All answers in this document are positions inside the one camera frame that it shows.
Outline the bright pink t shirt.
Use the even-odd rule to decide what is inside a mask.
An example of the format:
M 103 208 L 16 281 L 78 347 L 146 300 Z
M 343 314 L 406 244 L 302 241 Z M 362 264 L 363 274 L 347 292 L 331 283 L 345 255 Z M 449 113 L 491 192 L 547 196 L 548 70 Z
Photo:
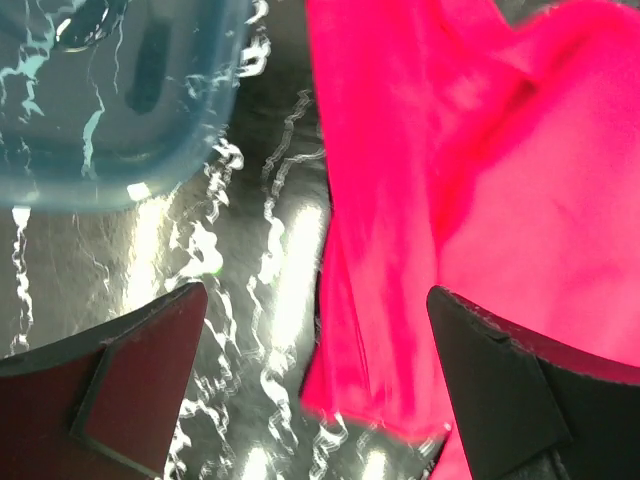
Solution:
M 639 13 L 561 1 L 311 1 L 332 218 L 301 401 L 419 441 L 454 415 L 444 286 L 639 362 Z

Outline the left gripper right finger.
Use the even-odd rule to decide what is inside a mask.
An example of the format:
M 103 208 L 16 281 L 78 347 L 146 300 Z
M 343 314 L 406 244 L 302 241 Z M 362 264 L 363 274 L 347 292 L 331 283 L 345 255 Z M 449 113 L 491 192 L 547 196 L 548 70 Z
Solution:
M 439 286 L 426 306 L 473 478 L 638 478 L 638 368 Z

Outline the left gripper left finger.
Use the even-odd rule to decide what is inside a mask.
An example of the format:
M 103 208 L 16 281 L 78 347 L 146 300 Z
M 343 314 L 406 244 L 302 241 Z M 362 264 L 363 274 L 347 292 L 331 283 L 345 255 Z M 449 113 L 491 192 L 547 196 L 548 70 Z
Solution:
M 207 302 L 202 283 L 187 283 L 2 359 L 2 478 L 161 477 Z

